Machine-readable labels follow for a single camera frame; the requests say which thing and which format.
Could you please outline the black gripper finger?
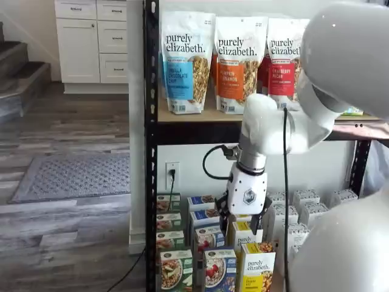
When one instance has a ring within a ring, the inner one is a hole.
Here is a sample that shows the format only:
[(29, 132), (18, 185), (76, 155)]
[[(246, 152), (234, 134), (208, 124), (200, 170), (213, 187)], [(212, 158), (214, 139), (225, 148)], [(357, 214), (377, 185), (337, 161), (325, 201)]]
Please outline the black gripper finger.
[(259, 228), (261, 227), (261, 222), (263, 220), (263, 217), (265, 216), (265, 214), (269, 210), (271, 204), (272, 204), (272, 200), (266, 196), (261, 212), (258, 214), (252, 215), (252, 219), (250, 222), (250, 229), (251, 229), (253, 235), (257, 235), (257, 230), (259, 230)]
[(229, 194), (224, 193), (222, 197), (218, 198), (215, 201), (215, 206), (219, 213), (219, 227), (223, 235), (226, 236), (229, 226), (229, 218), (231, 215), (229, 206)]

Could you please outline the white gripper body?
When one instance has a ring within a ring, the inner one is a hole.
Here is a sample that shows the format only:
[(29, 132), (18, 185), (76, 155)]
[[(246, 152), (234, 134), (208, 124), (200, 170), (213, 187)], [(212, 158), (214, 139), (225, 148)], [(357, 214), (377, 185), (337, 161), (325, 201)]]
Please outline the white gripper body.
[(233, 163), (227, 182), (227, 206), (234, 215), (255, 215), (262, 212), (267, 192), (267, 173), (246, 173)]

